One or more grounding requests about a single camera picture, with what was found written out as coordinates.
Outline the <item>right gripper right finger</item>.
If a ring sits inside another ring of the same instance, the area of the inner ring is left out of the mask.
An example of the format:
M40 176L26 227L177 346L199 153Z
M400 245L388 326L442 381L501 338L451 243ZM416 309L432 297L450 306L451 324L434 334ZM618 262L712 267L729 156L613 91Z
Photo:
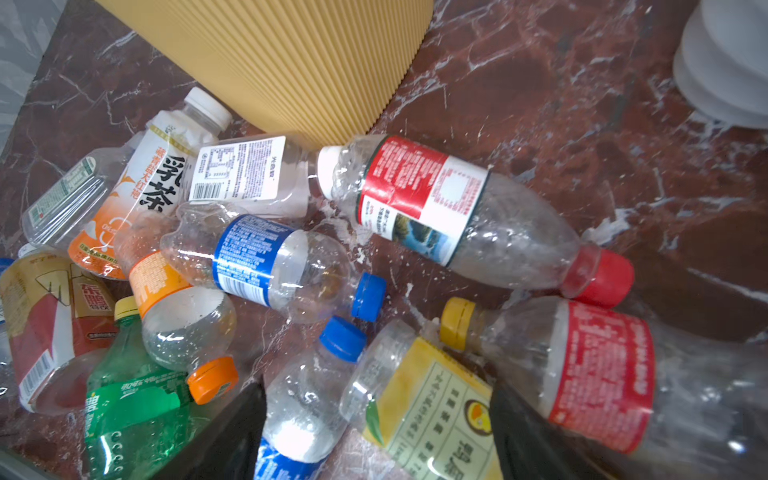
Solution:
M609 479L507 382L492 387L490 422L505 479Z

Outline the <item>tall clear bottle blue cap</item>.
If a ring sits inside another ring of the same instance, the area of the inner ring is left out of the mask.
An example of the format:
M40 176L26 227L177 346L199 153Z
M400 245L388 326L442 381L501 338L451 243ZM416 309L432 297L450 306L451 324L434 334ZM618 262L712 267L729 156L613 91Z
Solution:
M318 477L348 427L339 405L366 343L353 323L334 316L271 381L256 479Z

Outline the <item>clear bottle red label yellow cap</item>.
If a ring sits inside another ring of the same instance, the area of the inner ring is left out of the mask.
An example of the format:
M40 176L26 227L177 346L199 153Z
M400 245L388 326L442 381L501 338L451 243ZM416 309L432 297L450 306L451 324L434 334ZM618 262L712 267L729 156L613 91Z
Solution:
M767 352L539 297L486 310L454 297L440 340L483 357L544 419L627 479L763 479Z

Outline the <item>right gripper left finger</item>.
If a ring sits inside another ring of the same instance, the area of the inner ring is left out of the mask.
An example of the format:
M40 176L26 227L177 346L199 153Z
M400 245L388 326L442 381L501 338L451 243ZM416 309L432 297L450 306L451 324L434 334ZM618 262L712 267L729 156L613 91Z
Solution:
M245 387L155 479L252 479L267 417L261 379Z

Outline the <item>clear bottle red white label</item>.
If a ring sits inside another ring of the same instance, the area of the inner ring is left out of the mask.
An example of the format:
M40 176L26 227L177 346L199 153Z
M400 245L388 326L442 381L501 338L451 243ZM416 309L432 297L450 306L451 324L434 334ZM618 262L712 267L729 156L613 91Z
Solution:
M613 308L634 283L627 258L581 239L534 191L407 138L324 147L317 175L362 227L482 284Z

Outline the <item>yellow red label tea bottle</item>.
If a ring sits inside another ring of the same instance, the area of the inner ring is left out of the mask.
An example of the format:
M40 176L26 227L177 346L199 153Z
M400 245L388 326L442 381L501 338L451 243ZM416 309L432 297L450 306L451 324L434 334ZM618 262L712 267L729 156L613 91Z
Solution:
M1 301L21 405L49 416L81 409L118 333L107 285L66 254L27 244L1 274Z

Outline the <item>clear bottle white green label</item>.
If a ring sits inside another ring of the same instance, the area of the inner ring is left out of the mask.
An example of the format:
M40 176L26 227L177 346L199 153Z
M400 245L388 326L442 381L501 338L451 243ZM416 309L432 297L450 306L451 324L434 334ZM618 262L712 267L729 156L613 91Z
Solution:
M144 136L120 147L97 148L81 158L22 214L27 241L65 251L112 191Z

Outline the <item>orange white milk tea bottle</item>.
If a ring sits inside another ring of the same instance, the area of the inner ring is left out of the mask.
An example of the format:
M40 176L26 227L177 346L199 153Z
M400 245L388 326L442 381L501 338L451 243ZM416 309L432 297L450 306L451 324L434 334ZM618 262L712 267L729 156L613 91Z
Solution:
M186 167L231 122L229 110L199 87L190 90L182 108L157 113L104 203L70 243L70 259L102 278L124 280L115 237L143 211L174 213L183 196Z

